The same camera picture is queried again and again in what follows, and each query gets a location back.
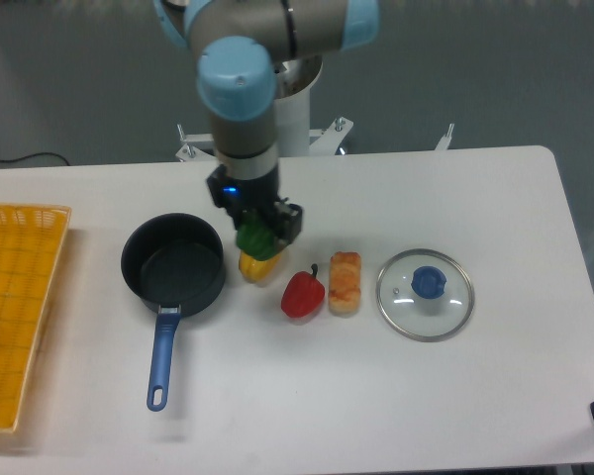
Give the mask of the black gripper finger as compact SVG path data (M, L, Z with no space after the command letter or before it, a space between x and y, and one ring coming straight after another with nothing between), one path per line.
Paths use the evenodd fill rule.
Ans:
M234 229L238 231L247 219L248 208L240 205L229 205L225 210L233 221Z
M277 249L283 250L301 234L303 208L287 200L281 200L274 203L274 212L274 243Z

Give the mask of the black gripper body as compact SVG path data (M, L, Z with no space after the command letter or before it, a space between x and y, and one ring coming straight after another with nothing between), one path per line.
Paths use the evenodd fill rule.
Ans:
M250 180L231 177L227 173L227 167L219 165L207 177L206 182L217 208L225 210L229 205L247 207L249 212L257 212L273 231L274 203L279 201L278 165L265 175Z

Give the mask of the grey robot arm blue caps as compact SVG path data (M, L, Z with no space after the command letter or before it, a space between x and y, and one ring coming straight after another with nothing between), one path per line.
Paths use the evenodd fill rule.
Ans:
M279 195L275 69L371 43L375 1L156 1L162 29L189 48L219 166L207 179L237 247L268 260L301 232L303 210Z

